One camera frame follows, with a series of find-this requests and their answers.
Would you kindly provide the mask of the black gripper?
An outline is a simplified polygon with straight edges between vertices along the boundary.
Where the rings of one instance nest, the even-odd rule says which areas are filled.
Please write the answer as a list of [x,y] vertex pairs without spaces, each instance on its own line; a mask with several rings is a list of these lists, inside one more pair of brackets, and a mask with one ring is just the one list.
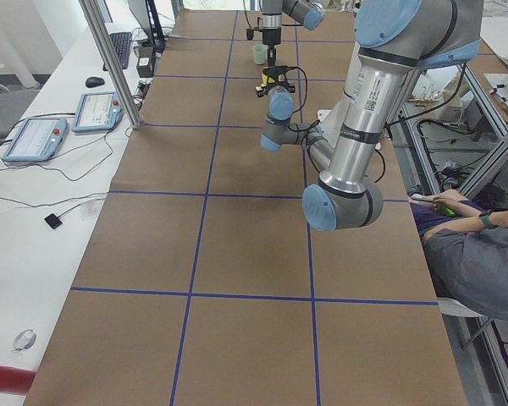
[[262,70],[263,73],[275,79],[273,84],[268,86],[258,85],[255,87],[257,97],[264,97],[268,91],[275,86],[281,86],[285,88],[289,93],[295,93],[295,85],[290,83],[287,79],[287,73],[292,70],[292,67],[286,65],[279,66],[267,66]]
[[264,28],[264,44],[267,49],[267,64],[274,66],[276,64],[276,46],[281,43],[281,27]]

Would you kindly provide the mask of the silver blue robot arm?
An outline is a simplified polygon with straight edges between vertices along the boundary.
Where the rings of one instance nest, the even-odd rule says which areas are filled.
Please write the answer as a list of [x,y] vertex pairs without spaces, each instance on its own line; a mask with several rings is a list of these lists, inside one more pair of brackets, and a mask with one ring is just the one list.
[[262,44],[268,48],[268,66],[274,66],[276,63],[276,46],[281,43],[283,14],[307,30],[315,30],[323,21],[325,14],[320,3],[305,0],[261,1],[261,13],[257,30],[262,33]]
[[479,49],[480,1],[365,1],[354,23],[356,55],[343,98],[323,123],[293,123],[294,86],[288,67],[277,65],[282,18],[309,30],[323,20],[323,7],[310,1],[265,1],[258,31],[267,46],[259,96],[268,112],[262,147],[277,151],[299,145],[319,175],[302,195],[306,221],[319,231],[360,228],[381,214],[383,196],[367,167],[384,127],[411,94],[424,70],[463,64]]

